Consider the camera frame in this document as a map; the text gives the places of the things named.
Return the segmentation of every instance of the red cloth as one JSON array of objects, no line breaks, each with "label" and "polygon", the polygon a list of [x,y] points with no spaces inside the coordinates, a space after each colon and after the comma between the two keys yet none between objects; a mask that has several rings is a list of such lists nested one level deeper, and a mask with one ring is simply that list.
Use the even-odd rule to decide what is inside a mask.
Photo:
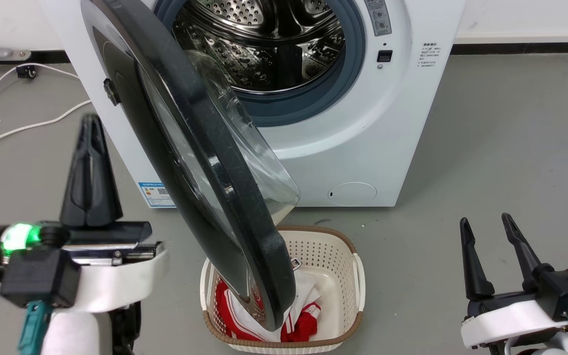
[{"label": "red cloth", "polygon": [[[239,318],[233,313],[233,308],[229,297],[233,297],[231,292],[227,292],[229,287],[222,282],[216,286],[216,308],[223,323],[225,324],[225,333],[228,337],[247,341],[268,341],[259,333],[251,330],[243,325]],[[317,333],[317,318],[321,312],[321,307],[312,302],[302,309],[297,322],[289,329],[290,314],[286,315],[286,321],[280,332],[280,341],[282,342],[305,342]]]}]

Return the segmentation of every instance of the laundry basket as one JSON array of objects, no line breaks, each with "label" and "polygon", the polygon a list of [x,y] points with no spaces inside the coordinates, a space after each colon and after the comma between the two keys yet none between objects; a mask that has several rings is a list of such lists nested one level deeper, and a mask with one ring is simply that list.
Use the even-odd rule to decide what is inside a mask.
[{"label": "laundry basket", "polygon": [[257,342],[233,339],[216,310],[215,290],[222,282],[209,260],[201,272],[201,307],[214,337],[240,351],[259,354],[315,354],[330,351],[356,332],[365,306],[365,272],[352,242],[342,233],[323,227],[278,226],[291,258],[300,270],[316,279],[321,293],[318,332],[307,342]]}]

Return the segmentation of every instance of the white cable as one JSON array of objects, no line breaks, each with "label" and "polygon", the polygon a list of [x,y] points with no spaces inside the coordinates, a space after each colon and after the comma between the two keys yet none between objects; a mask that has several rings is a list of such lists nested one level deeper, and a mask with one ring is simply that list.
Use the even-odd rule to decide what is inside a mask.
[{"label": "white cable", "polygon": [[[36,66],[36,67],[43,67],[43,68],[51,69],[51,70],[60,72],[61,74],[69,75],[69,76],[72,76],[72,77],[74,77],[74,78],[76,78],[76,79],[79,79],[75,74],[72,74],[72,73],[67,72],[67,71],[64,71],[64,70],[56,69],[56,68],[54,68],[54,67],[50,67],[50,66],[47,66],[47,65],[39,64],[39,63],[23,63],[22,65],[18,65],[18,66],[16,66],[16,67],[14,67],[14,68],[8,70],[7,72],[5,72],[5,74],[3,74],[3,75],[0,77],[0,82],[2,81],[3,78],[6,77],[6,75],[10,74],[11,72],[14,72],[14,71],[16,70],[16,68],[27,67],[27,66],[29,66],[29,65],[34,65],[34,66]],[[41,126],[46,126],[46,125],[48,125],[48,124],[57,123],[58,121],[61,121],[61,119],[64,119],[65,117],[67,117],[70,113],[72,113],[72,112],[74,112],[75,110],[81,108],[82,106],[84,106],[84,105],[86,105],[86,104],[90,104],[90,103],[91,103],[91,100],[87,100],[87,101],[84,101],[83,103],[79,103],[79,104],[77,104],[76,106],[74,106],[74,107],[70,108],[69,110],[67,110],[67,112],[65,112],[64,114],[59,115],[59,117],[56,117],[55,119],[51,119],[50,121],[45,121],[45,122],[41,122],[41,123],[30,124],[30,125],[28,125],[28,126],[24,126],[24,127],[21,127],[21,128],[17,128],[16,130],[9,131],[9,132],[7,132],[7,133],[4,133],[4,134],[0,135],[0,139],[4,139],[5,137],[8,137],[9,135],[14,135],[14,133],[18,133],[18,132],[21,132],[21,131],[29,130],[30,128],[41,127]]]}]

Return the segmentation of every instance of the green light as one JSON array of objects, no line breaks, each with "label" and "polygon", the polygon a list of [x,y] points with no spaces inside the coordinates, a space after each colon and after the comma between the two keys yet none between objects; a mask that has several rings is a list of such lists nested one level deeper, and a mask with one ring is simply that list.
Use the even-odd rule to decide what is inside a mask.
[{"label": "green light", "polygon": [[18,223],[9,227],[1,237],[1,245],[6,256],[13,251],[32,247],[40,242],[38,225]]}]

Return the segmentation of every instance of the white baseboard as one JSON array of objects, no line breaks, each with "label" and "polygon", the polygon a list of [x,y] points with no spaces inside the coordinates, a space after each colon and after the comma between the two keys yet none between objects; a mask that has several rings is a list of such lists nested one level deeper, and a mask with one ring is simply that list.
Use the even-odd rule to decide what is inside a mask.
[{"label": "white baseboard", "polygon": [[568,43],[568,34],[466,34],[457,33],[455,44]]}]

